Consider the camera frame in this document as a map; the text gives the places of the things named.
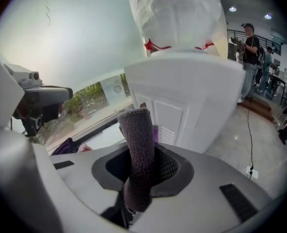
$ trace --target railing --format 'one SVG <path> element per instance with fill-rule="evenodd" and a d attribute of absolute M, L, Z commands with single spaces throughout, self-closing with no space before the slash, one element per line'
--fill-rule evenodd
<path fill-rule="evenodd" d="M 247 39 L 247 36 L 245 35 L 245 32 L 243 31 L 237 31 L 237 30 L 227 30 L 227 36 L 228 38 L 234 37 L 237 38 L 238 40 L 241 40 L 243 42 L 245 42 L 245 40 Z M 261 36 L 256 35 L 256 37 L 259 39 L 260 42 L 260 46 L 262 46 L 264 48 L 264 50 L 266 50 L 267 47 L 271 47 L 273 49 L 273 52 L 281 55 L 281 46 L 275 42 L 272 42 L 266 38 L 263 38 Z"/>

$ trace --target floor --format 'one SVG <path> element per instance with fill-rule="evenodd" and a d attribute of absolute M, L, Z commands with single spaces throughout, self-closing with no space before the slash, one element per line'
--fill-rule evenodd
<path fill-rule="evenodd" d="M 251 166 L 251 140 L 247 123 L 248 110 L 238 106 L 218 138 L 205 154 L 220 158 L 242 171 Z M 274 199 L 287 190 L 287 145 L 278 138 L 275 124 L 250 112 L 249 125 L 253 139 L 254 180 Z"/>
<path fill-rule="evenodd" d="M 283 87 L 279 87 L 276 92 L 275 95 L 271 96 L 272 91 L 269 93 L 269 87 L 266 87 L 266 90 L 264 92 L 259 92 L 257 90 L 257 87 L 252 87 L 252 89 L 250 90 L 248 95 L 253 95 L 255 97 L 258 97 L 262 100 L 264 100 L 265 102 L 267 102 L 270 106 L 271 106 L 271 112 L 275 117 L 278 117 L 282 111 L 282 108 L 280 106 L 280 101 L 281 101 L 281 97 L 283 94 Z M 284 98 L 282 101 L 282 106 L 284 106 L 285 101 L 286 101 L 286 91 L 284 94 Z"/>

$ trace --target table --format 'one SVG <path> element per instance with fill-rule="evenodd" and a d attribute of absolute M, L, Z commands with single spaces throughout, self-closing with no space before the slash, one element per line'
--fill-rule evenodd
<path fill-rule="evenodd" d="M 282 94 L 282 96 L 281 96 L 280 104 L 279 104 L 279 105 L 281 105 L 281 103 L 282 103 L 282 101 L 283 101 L 284 93 L 285 93 L 286 82 L 285 82 L 284 80 L 282 80 L 280 77 L 278 77 L 277 75 L 271 74 L 271 73 L 269 73 L 268 79 L 269 79 L 269 78 L 272 79 L 272 82 L 273 82 L 273 81 L 276 81 L 276 82 L 280 82 L 280 83 L 283 83 L 283 84 L 284 84 L 283 94 Z M 264 91 L 265 91 L 265 89 L 266 89 L 267 84 L 268 84 L 268 81 L 266 80 L 265 87 L 264 87 Z"/>

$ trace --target backpack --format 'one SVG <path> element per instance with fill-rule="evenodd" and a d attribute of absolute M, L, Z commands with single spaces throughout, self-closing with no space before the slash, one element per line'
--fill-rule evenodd
<path fill-rule="evenodd" d="M 253 46 L 254 44 L 254 37 L 252 39 L 252 44 L 251 44 L 251 47 Z M 264 63 L 264 60 L 265 60 L 265 50 L 263 47 L 259 46 L 257 52 L 256 52 L 256 56 L 257 56 L 257 65 L 258 66 L 261 66 L 263 63 Z"/>

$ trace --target black t-shirt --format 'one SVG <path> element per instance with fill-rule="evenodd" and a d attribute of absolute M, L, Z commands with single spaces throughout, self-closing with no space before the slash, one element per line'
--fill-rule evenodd
<path fill-rule="evenodd" d="M 252 37 L 247 38 L 245 41 L 245 44 L 247 46 L 250 46 L 250 47 L 251 47 L 251 45 L 253 47 L 257 47 L 258 50 L 260 48 L 260 42 L 256 36 L 252 36 Z M 257 57 L 256 53 L 252 53 L 248 49 L 245 49 L 245 53 L 244 53 L 244 56 L 242 59 L 243 62 L 247 62 L 247 63 L 250 63 L 252 65 L 255 65 L 257 62 L 257 59 L 258 59 L 258 57 Z"/>

